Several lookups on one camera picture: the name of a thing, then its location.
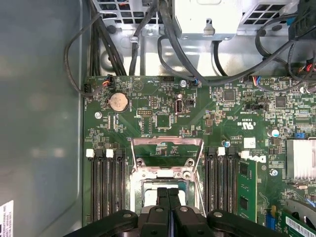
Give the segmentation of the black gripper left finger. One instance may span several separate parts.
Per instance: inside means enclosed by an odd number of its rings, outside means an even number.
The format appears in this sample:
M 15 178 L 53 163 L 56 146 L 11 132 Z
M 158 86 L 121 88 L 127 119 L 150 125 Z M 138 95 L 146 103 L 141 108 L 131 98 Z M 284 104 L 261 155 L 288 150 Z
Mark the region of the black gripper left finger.
M 73 231 L 68 237 L 113 237 L 136 230 L 139 237 L 168 236 L 170 198 L 167 188 L 157 189 L 157 204 L 148 213 L 120 210 L 103 219 Z

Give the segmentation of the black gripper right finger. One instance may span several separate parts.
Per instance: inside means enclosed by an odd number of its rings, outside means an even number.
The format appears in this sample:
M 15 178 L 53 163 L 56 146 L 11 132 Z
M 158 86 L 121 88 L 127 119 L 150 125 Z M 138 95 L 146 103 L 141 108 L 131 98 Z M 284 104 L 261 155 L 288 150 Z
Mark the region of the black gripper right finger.
M 280 237 L 281 233 L 230 212 L 215 209 L 202 216 L 182 205 L 177 188 L 168 190 L 172 237 Z

